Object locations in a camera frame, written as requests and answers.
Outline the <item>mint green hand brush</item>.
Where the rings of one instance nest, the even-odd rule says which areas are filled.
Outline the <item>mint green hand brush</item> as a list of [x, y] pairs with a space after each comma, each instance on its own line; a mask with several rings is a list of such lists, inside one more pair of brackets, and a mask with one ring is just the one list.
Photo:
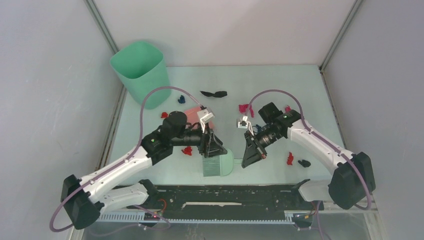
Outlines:
[[241, 158], [235, 158], [229, 148], [226, 151], [223, 155], [202, 158], [203, 177], [224, 177], [231, 174], [236, 165], [241, 165]]

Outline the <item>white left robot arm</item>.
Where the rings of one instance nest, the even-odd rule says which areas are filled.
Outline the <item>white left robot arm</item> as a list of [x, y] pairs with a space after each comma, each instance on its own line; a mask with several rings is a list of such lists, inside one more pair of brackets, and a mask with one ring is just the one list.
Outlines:
[[158, 194], [148, 179], [117, 188], [124, 180], [148, 169], [173, 154], [174, 147], [196, 147], [204, 158], [225, 155], [223, 142], [211, 129], [215, 115], [206, 108], [190, 124], [184, 112], [173, 111], [157, 129], [144, 136], [128, 153], [91, 174], [63, 181], [60, 208], [64, 208], [71, 226], [89, 227], [104, 213], [128, 206], [153, 208]]

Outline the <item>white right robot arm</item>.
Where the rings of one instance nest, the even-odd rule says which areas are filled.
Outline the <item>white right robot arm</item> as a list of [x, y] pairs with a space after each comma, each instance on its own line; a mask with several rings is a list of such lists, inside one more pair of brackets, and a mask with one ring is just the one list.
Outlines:
[[264, 160], [268, 155], [266, 147], [285, 138], [309, 151], [331, 174], [331, 180], [299, 182], [290, 196], [295, 208], [304, 209], [315, 201], [333, 201], [348, 210], [370, 197], [376, 189], [371, 158], [366, 153], [353, 153], [336, 145], [302, 120], [294, 109], [283, 112], [270, 102], [258, 113], [265, 126], [259, 133], [252, 130], [244, 133], [246, 147], [242, 168]]

